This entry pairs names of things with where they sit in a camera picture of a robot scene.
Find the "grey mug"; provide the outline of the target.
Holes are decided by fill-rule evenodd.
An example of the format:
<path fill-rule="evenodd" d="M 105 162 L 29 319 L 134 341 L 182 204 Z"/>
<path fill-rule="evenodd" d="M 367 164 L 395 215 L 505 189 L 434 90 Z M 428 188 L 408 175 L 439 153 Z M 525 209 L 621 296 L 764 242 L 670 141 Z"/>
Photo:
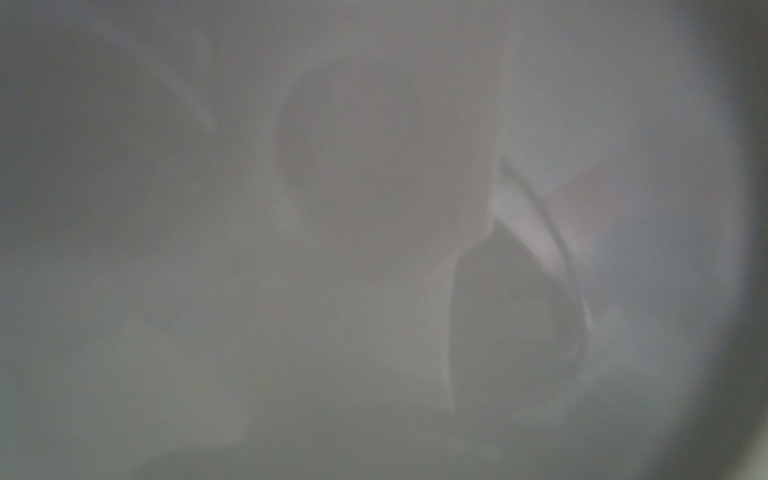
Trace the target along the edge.
<path fill-rule="evenodd" d="M 5 479 L 705 479 L 763 1 L 5 1 Z"/>

